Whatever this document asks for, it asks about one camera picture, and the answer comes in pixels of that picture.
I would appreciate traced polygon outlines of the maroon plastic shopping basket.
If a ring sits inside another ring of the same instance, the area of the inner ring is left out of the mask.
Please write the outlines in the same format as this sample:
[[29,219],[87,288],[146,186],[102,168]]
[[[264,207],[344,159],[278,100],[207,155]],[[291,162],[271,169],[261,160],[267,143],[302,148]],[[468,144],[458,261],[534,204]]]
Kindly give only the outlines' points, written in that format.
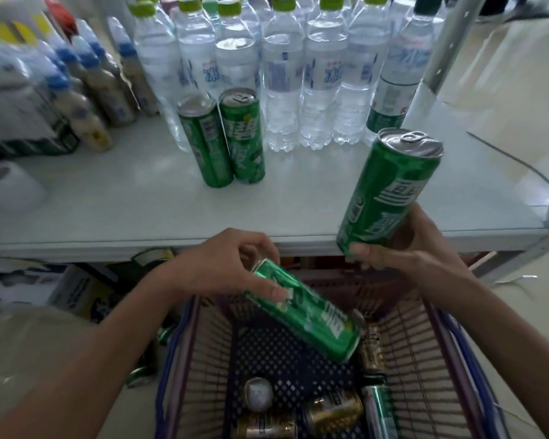
[[[460,325],[395,273],[295,270],[338,305],[379,324],[401,439],[512,439],[504,413]],[[245,297],[184,306],[160,376],[154,439],[227,439],[242,413],[242,384],[261,375],[274,406],[355,386],[357,357],[325,359]]]

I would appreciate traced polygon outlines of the gold drink can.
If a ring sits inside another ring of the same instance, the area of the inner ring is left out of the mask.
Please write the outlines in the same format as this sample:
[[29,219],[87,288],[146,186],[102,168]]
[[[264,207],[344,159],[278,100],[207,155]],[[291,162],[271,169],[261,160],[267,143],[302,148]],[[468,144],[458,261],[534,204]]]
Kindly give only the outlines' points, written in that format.
[[298,439],[293,413],[243,413],[232,427],[231,439]]
[[364,405],[351,389],[328,391],[303,407],[307,431],[315,437],[349,430],[363,414]]
[[368,324],[362,334],[359,343],[359,359],[363,373],[370,375],[386,373],[381,333],[378,324]]

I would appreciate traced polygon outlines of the person's right forearm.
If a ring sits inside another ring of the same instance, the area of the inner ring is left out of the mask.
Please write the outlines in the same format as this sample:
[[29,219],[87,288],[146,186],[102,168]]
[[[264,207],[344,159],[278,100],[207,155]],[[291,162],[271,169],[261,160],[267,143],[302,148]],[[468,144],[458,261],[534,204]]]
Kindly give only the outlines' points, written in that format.
[[446,302],[549,439],[549,341],[470,273],[447,270]]

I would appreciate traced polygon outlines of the translucent plastic bag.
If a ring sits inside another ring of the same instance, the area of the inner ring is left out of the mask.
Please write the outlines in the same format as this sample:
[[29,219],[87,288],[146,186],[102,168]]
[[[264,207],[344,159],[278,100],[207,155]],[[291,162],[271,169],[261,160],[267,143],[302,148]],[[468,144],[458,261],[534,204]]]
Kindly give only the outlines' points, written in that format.
[[95,329],[95,323],[50,307],[0,310],[0,418]]

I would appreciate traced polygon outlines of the dark-capped green-label water bottle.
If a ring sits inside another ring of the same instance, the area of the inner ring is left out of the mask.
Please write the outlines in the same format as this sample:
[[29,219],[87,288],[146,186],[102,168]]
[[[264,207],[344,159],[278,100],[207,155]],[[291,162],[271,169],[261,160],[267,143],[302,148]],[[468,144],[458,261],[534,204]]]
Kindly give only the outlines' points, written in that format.
[[366,121],[366,146],[373,145],[382,129],[402,125],[432,56],[436,42],[434,18],[441,3],[416,0],[392,37]]

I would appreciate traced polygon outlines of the white printed cardboard box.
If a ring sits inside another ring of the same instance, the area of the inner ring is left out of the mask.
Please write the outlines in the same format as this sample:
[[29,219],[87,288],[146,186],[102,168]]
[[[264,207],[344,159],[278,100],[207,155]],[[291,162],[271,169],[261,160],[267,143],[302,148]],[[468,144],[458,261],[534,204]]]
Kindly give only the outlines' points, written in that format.
[[0,259],[0,305],[48,305],[69,271],[67,265]]

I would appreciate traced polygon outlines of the person's right hand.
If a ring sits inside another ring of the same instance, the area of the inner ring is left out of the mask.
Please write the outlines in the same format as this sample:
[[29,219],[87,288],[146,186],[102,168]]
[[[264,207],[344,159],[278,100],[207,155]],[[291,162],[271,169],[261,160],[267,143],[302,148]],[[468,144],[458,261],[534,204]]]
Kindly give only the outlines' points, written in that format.
[[401,272],[431,294],[442,295],[449,289],[478,282],[417,203],[384,247],[395,252],[395,268],[390,269]]

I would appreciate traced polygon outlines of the row of clear water bottles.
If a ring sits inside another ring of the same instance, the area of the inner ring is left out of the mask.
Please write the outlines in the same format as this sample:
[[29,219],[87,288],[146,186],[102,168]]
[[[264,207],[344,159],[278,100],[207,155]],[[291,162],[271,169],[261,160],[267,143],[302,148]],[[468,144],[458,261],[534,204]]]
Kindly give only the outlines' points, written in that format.
[[320,150],[333,139],[356,143],[365,130],[372,87],[379,81],[395,24],[377,0],[364,0],[346,20],[344,0],[319,0],[303,26],[297,0],[272,0],[264,30],[268,126],[286,140]]

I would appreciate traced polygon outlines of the white toilet paper roll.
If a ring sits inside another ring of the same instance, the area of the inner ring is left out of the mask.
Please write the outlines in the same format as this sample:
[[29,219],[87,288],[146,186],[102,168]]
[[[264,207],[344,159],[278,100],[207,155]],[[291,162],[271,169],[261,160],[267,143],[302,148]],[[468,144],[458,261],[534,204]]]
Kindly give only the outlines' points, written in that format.
[[23,212],[35,209],[47,197],[46,188],[15,162],[0,162],[0,208]]

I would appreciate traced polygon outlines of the group of blue-capped beige bottles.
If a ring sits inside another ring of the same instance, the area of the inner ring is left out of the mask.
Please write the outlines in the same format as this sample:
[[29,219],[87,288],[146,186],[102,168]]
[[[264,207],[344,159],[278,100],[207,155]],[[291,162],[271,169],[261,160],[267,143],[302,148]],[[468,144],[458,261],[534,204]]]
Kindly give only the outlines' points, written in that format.
[[105,121],[113,127],[127,127],[137,121],[139,112],[148,117],[157,116],[156,98],[124,27],[119,24],[122,66],[86,20],[77,19],[75,29],[69,44],[60,36],[51,36],[50,45],[70,72],[73,72],[71,63],[83,69],[79,78],[103,112]]

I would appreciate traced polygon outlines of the person's left forearm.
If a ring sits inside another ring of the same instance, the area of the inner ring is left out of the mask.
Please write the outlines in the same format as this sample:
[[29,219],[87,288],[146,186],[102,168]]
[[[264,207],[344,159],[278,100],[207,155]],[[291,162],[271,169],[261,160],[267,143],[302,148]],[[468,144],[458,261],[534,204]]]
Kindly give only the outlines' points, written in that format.
[[199,284],[183,262],[145,276],[62,370],[0,420],[0,439],[95,439],[157,327]]

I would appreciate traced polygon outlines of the silver-topped drink can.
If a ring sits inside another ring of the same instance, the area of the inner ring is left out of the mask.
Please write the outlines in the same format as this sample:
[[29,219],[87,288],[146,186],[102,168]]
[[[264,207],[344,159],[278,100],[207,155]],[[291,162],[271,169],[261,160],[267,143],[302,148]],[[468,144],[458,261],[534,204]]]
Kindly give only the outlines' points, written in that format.
[[272,406],[273,398],[273,387],[265,377],[250,377],[243,386],[243,401],[251,412],[267,412]]

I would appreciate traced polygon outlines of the red packet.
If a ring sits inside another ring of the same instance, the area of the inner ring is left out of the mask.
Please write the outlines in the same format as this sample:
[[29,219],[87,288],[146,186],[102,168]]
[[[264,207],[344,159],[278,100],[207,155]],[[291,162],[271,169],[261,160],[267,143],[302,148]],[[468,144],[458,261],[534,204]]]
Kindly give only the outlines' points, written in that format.
[[44,0],[52,17],[59,25],[66,38],[78,36],[79,31],[75,16],[58,0]]

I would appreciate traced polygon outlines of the plastic-wrapped drink pack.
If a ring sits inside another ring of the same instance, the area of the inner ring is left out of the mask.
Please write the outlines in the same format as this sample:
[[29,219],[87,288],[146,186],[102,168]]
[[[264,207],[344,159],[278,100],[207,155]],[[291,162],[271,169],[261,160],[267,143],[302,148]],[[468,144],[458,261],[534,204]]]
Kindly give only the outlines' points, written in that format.
[[39,44],[60,38],[44,0],[0,0],[0,160],[72,154],[80,144],[52,104]]

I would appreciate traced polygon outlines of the person's left hand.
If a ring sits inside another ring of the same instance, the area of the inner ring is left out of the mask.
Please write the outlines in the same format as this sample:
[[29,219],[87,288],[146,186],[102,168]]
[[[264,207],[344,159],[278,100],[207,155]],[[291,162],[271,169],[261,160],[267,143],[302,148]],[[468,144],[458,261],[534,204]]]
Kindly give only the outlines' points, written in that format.
[[278,249],[264,233],[228,228],[175,258],[178,288],[198,295],[238,294],[231,290],[231,273],[237,269],[251,272],[243,257],[251,265],[262,259],[280,263]]

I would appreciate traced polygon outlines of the green soda can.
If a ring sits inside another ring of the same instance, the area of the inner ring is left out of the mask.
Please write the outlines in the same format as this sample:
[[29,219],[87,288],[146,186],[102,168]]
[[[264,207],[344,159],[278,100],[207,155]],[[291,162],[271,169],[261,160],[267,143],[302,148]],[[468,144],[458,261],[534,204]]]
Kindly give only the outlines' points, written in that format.
[[227,89],[220,96],[219,109],[235,178],[243,184],[260,183],[265,163],[256,92],[247,87]]
[[245,291],[244,295],[256,307],[329,360],[344,363],[352,357],[363,333],[362,325],[352,314],[345,313],[269,259],[258,261],[251,271],[287,293],[284,301],[272,302]]
[[410,211],[444,154],[442,141],[418,130],[388,127],[373,142],[340,225],[345,256],[354,242],[386,244]]
[[207,186],[224,188],[234,180],[218,105],[207,93],[184,97],[177,104],[192,153]]
[[386,384],[362,387],[362,400],[368,425],[369,439],[400,439],[396,409]]

